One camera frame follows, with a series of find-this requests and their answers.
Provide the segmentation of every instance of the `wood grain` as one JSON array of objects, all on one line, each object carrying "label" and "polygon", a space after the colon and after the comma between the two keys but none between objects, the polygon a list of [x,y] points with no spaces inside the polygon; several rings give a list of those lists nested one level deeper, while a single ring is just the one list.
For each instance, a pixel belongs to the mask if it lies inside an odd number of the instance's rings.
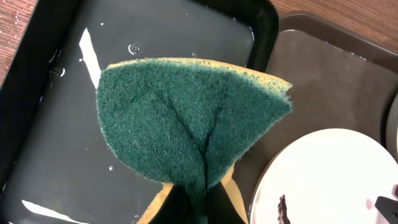
[{"label": "wood grain", "polygon": [[0,0],[0,85],[35,3],[36,0]]},{"label": "wood grain", "polygon": [[[271,0],[279,14],[315,13],[398,52],[397,0]],[[36,0],[0,0],[0,84]]]}]

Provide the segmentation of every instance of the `white plate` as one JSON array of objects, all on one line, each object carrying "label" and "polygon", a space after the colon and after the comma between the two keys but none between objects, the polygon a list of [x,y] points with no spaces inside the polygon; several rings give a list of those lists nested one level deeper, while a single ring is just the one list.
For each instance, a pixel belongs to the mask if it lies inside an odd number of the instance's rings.
[{"label": "white plate", "polygon": [[251,223],[278,223],[286,197],[292,224],[388,223],[374,208],[378,196],[395,199],[398,165],[375,140],[355,131],[326,129],[281,151],[255,193]]}]

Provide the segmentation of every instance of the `scrub sponge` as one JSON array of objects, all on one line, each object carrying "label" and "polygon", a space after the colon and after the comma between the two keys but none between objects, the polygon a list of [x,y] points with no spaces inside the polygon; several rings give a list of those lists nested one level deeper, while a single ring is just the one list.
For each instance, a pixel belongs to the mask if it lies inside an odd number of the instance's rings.
[{"label": "scrub sponge", "polygon": [[290,87],[212,60],[133,60],[102,72],[98,118],[118,159],[144,177],[184,186],[205,223],[207,189],[291,111]]}]

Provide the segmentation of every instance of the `brown tray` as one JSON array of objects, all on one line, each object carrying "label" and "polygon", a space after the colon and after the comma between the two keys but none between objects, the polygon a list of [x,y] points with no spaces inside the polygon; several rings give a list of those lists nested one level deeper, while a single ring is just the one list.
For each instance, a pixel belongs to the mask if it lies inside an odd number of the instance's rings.
[{"label": "brown tray", "polygon": [[236,164],[234,179],[248,214],[267,163],[306,134],[352,129],[385,147],[387,116],[398,92],[397,54],[307,12],[282,17],[267,73],[293,84],[288,94],[294,111]]}]

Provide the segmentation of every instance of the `dark food stain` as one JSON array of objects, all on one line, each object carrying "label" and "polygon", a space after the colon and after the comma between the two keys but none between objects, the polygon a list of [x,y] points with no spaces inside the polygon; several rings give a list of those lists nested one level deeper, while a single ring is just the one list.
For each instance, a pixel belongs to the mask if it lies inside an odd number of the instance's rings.
[{"label": "dark food stain", "polygon": [[290,220],[287,218],[287,207],[286,207],[285,195],[282,195],[279,198],[278,214],[279,214],[279,216],[278,216],[279,224],[290,224]]}]

